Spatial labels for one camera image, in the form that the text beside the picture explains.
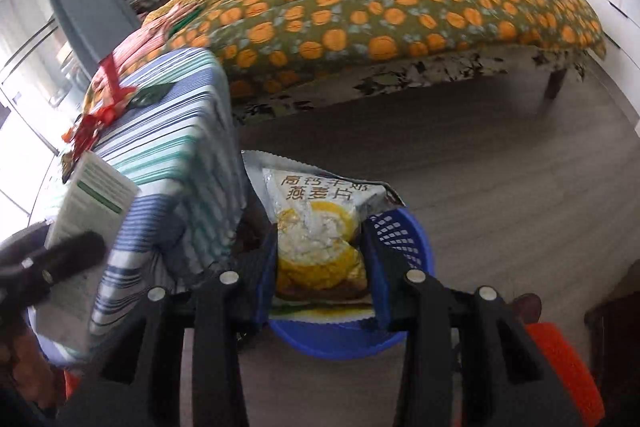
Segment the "window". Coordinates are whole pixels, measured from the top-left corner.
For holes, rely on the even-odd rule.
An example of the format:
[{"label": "window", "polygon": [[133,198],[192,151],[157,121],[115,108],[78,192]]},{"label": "window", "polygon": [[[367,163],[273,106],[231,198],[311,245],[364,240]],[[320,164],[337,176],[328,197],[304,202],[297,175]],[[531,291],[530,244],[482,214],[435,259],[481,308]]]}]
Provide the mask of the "window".
[{"label": "window", "polygon": [[88,84],[49,0],[0,0],[0,241],[27,226]]}]

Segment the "orange object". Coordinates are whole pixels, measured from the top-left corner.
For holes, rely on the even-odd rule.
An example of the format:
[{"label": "orange object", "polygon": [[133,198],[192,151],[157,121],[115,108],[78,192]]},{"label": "orange object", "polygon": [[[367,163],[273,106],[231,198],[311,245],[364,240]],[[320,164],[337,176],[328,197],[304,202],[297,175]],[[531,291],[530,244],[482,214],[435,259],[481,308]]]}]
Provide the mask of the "orange object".
[{"label": "orange object", "polygon": [[578,353],[554,324],[530,324],[525,328],[569,391],[584,425],[596,427],[604,418],[604,404],[589,369]]},{"label": "orange object", "polygon": [[111,126],[123,115],[127,103],[136,92],[136,88],[132,86],[120,87],[113,54],[101,60],[100,67],[107,78],[107,86],[102,95],[102,107],[92,113],[82,115],[82,118],[62,136],[65,143],[73,144],[70,158],[66,161],[63,159],[63,171],[65,172],[63,182],[66,182],[70,176],[82,153],[91,150],[94,146],[98,139],[98,133]]},{"label": "orange object", "polygon": [[72,375],[68,371],[65,371],[65,396],[67,400],[71,398],[71,395],[74,393],[79,384],[80,379],[78,377]]}]

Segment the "green label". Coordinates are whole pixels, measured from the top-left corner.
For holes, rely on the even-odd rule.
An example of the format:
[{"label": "green label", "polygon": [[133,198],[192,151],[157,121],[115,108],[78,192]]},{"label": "green label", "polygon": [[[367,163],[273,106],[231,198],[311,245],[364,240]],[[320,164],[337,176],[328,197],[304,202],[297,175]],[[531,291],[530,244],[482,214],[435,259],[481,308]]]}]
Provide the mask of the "green label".
[{"label": "green label", "polygon": [[86,183],[78,182],[78,188],[80,188],[81,190],[84,190],[84,192],[89,194],[92,198],[94,198],[94,200],[99,201],[101,204],[106,206],[108,209],[113,210],[113,212],[115,212],[116,214],[121,214],[122,213],[122,209],[119,206],[117,206],[116,204],[113,204],[111,201],[109,201],[107,198],[103,197],[101,194],[98,194],[98,192],[93,190]]}]

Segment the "wooden bed leg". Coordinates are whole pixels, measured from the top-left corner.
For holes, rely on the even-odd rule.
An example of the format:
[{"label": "wooden bed leg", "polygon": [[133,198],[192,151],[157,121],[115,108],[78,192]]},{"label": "wooden bed leg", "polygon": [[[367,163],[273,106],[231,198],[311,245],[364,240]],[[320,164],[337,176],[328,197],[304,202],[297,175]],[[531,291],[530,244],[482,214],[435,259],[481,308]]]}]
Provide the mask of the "wooden bed leg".
[{"label": "wooden bed leg", "polygon": [[556,96],[558,96],[562,83],[564,83],[565,75],[566,68],[564,68],[564,70],[554,71],[549,75],[549,81],[546,84],[545,90],[545,98],[547,100],[554,100]]}]

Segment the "metal bar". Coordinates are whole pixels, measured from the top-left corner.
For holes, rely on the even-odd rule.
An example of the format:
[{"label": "metal bar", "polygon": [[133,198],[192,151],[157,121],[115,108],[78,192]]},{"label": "metal bar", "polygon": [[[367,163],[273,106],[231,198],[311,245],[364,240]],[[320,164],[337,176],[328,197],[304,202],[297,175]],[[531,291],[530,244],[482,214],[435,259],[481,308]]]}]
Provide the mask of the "metal bar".
[{"label": "metal bar", "polygon": [[29,55],[31,55],[35,49],[41,45],[45,39],[47,39],[50,35],[53,34],[54,31],[56,31],[58,29],[58,27],[56,26],[55,28],[53,28],[49,33],[47,33],[43,38],[41,38],[38,42],[35,43],[34,47],[31,48],[25,55],[24,57],[20,58],[20,60],[18,60],[17,64],[11,68],[11,70],[9,71],[9,73],[4,74],[2,73],[2,71],[4,70],[0,70],[0,86],[2,86],[2,84],[4,84],[4,82],[11,76],[12,73],[14,73],[15,70],[17,70],[20,65],[29,57]]},{"label": "metal bar", "polygon": [[16,50],[16,52],[13,55],[11,55],[11,57],[9,57],[9,60],[7,60],[4,63],[4,66],[2,66],[2,70],[4,70],[5,67],[7,67],[9,64],[11,64],[12,60],[14,60],[14,58],[17,57],[17,55],[27,46],[27,44],[29,44],[29,42],[33,41],[33,39],[36,38],[38,36],[38,34],[41,33],[44,30],[44,28],[46,28],[47,26],[50,26],[51,23],[53,23],[53,22],[57,23],[57,21],[55,19],[51,18],[49,20],[49,22],[47,22],[42,28],[40,28],[38,31],[36,31],[31,37],[29,37],[27,39],[27,41],[23,45],[21,45]]},{"label": "metal bar", "polygon": [[15,206],[20,208],[20,210],[23,211],[27,215],[28,219],[31,219],[31,214],[28,213],[24,208],[22,208],[18,203],[16,203],[6,192],[4,192],[4,190],[2,190],[2,188],[0,188],[0,194],[2,194],[5,198],[7,198],[9,201],[11,201]]}]

